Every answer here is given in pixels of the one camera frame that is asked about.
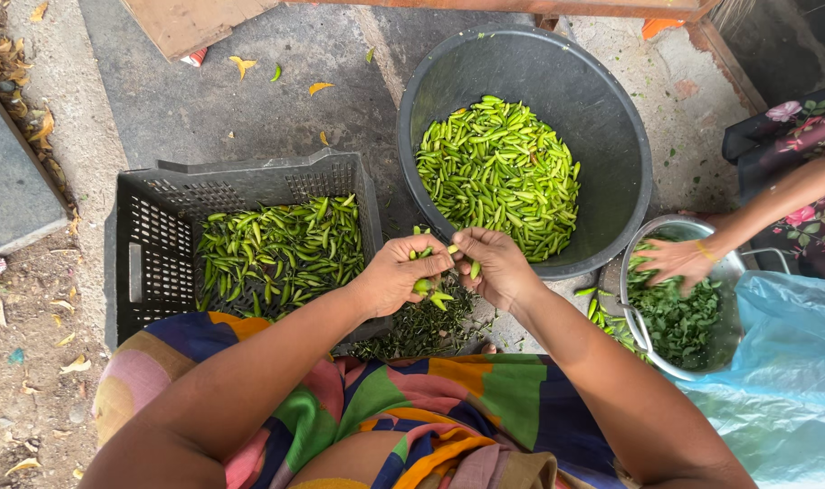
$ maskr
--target stainless steel pot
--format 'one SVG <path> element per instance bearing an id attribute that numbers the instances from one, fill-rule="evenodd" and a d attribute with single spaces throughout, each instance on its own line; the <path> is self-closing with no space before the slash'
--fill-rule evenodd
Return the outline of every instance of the stainless steel pot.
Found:
<path id="1" fill-rule="evenodd" d="M 775 248 L 763 248 L 759 250 L 738 253 L 732 251 L 726 255 L 719 263 L 714 265 L 711 271 L 712 281 L 722 281 L 722 285 L 717 289 L 720 294 L 720 315 L 721 319 L 711 325 L 708 345 L 696 354 L 693 359 L 699 366 L 692 370 L 677 367 L 657 355 L 652 347 L 648 328 L 645 325 L 642 314 L 627 300 L 627 274 L 629 272 L 629 255 L 635 249 L 635 245 L 647 236 L 660 237 L 674 241 L 687 241 L 690 239 L 707 238 L 714 232 L 714 228 L 708 223 L 695 217 L 682 216 L 678 214 L 657 217 L 648 222 L 629 241 L 627 251 L 624 253 L 620 272 L 620 299 L 618 306 L 623 308 L 624 316 L 627 318 L 627 325 L 632 332 L 638 349 L 646 353 L 665 372 L 668 372 L 679 379 L 699 380 L 707 373 L 722 370 L 730 364 L 738 343 L 744 337 L 744 328 L 741 319 L 738 317 L 738 303 L 734 293 L 735 284 L 747 270 L 742 260 L 743 255 L 758 253 L 762 251 L 775 251 L 781 258 L 783 269 L 789 273 L 786 260 L 783 254 Z"/>

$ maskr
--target pot handle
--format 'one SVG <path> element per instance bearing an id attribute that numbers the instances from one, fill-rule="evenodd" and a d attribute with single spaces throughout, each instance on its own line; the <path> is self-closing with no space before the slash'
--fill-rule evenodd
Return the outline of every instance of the pot handle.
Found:
<path id="1" fill-rule="evenodd" d="M 621 306 L 624 311 L 630 312 L 630 314 L 625 314 L 627 318 L 627 325 L 629 326 L 629 332 L 632 333 L 635 343 L 638 345 L 638 349 L 642 353 L 648 353 L 652 348 L 652 344 L 650 342 L 650 336 L 648 336 L 648 327 L 644 323 L 644 317 L 642 317 L 642 314 L 635 308 L 635 306 L 624 304 L 621 301 L 617 301 L 617 305 Z"/>
<path id="2" fill-rule="evenodd" d="M 789 265 L 787 264 L 787 259 L 783 257 L 783 253 L 781 253 L 781 251 L 777 248 L 760 248 L 758 250 L 742 251 L 741 256 L 745 257 L 747 255 L 755 255 L 756 253 L 762 253 L 763 251 L 776 252 L 777 258 L 781 259 L 781 264 L 783 265 L 783 273 L 786 273 L 787 275 L 792 275 L 792 273 L 789 272 Z"/>

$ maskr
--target gold bracelet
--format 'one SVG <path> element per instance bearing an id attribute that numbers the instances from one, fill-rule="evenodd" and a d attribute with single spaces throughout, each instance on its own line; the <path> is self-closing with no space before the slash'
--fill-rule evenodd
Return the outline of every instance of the gold bracelet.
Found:
<path id="1" fill-rule="evenodd" d="M 714 258 L 714 255 L 708 251 L 708 248 L 705 248 L 705 245 L 701 243 L 701 239 L 696 239 L 696 248 L 701 251 L 702 255 L 705 255 L 706 259 L 711 260 L 713 263 L 720 263 L 720 260 Z"/>

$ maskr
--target bare foot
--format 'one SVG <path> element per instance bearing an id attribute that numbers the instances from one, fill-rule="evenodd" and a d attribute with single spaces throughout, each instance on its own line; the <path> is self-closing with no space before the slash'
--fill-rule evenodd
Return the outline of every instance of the bare foot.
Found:
<path id="1" fill-rule="evenodd" d="M 732 216 L 731 212 L 727 212 L 725 214 L 714 214 L 712 212 L 678 211 L 678 214 L 701 219 L 713 226 L 715 229 L 723 227 L 726 224 L 726 221 L 728 221 Z"/>

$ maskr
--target colorful sarong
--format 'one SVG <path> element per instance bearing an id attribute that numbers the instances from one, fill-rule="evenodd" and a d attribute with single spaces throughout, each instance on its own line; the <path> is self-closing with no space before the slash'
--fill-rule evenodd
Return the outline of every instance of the colorful sarong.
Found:
<path id="1" fill-rule="evenodd" d="M 269 325 L 192 312 L 128 339 L 96 393 L 100 446 L 197 363 Z M 331 444 L 374 430 L 406 436 L 373 489 L 626 487 L 570 381 L 549 357 L 525 354 L 320 360 L 225 463 L 227 487 L 282 489 Z"/>

